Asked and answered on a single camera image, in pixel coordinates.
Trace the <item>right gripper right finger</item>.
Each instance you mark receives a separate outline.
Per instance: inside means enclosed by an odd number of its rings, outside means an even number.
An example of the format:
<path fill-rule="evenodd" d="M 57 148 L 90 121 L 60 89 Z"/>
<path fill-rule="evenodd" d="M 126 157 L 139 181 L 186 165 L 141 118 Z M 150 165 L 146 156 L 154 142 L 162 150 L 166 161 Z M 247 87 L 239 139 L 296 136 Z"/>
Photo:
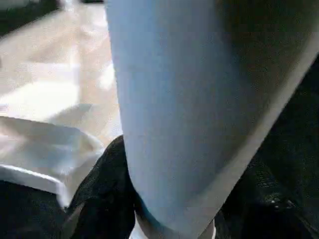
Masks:
<path fill-rule="evenodd" d="M 317 239 L 318 227 L 275 178 L 259 153 L 215 218 L 218 239 Z"/>

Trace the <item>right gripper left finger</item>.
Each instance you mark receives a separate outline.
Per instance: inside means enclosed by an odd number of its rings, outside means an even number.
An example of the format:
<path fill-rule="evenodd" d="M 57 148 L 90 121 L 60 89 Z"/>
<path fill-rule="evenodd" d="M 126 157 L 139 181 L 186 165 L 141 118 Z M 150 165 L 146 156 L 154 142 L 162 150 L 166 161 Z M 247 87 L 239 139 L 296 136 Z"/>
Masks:
<path fill-rule="evenodd" d="M 77 188 L 60 238 L 128 239 L 136 223 L 136 199 L 124 138 L 120 135 L 107 146 Z"/>

